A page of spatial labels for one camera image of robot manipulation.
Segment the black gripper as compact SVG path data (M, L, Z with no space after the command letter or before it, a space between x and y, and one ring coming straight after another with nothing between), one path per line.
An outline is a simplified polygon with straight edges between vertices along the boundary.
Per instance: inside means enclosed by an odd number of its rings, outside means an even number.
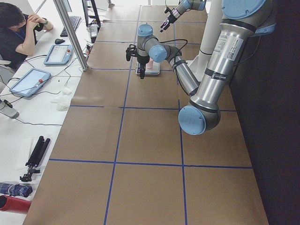
M179 17L180 14L176 12L170 13L167 20L165 20L160 26L160 32L164 32L165 30L167 30L169 28L169 24L175 23Z
M140 78L144 79L146 64L149 62L149 56L148 55L147 56L137 55L137 61L140 64Z

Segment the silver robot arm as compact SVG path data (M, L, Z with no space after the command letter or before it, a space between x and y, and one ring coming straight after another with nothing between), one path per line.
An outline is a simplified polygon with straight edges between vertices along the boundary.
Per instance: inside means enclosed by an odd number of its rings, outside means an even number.
M179 112L180 127L190 135L200 135L220 121L218 99L247 39L270 34L276 25L276 12L275 0L213 0L199 54L191 64L178 48L160 42L149 24L138 27L137 46L127 49L127 58L137 58L141 78L149 60L170 64L190 97Z
M160 32L167 30L170 25L175 23L185 12L191 10L203 11L205 5L205 0L180 0L178 6L172 9L166 5L165 14L169 13L169 15L160 26Z

